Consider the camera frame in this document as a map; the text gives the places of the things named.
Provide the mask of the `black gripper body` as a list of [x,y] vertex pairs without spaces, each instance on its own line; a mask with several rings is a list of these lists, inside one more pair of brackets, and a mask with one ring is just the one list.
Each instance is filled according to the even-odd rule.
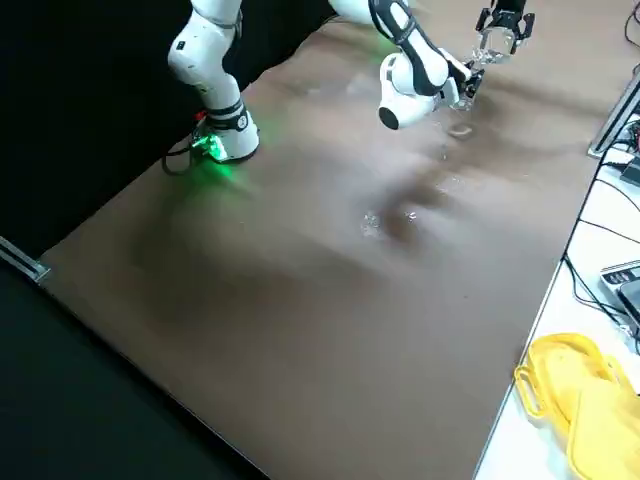
[[526,0],[496,0],[492,2],[493,16],[516,18],[520,20],[524,15]]
[[468,89],[474,86],[475,77],[472,67],[473,62],[452,64],[452,77],[456,83],[459,95],[467,95]]

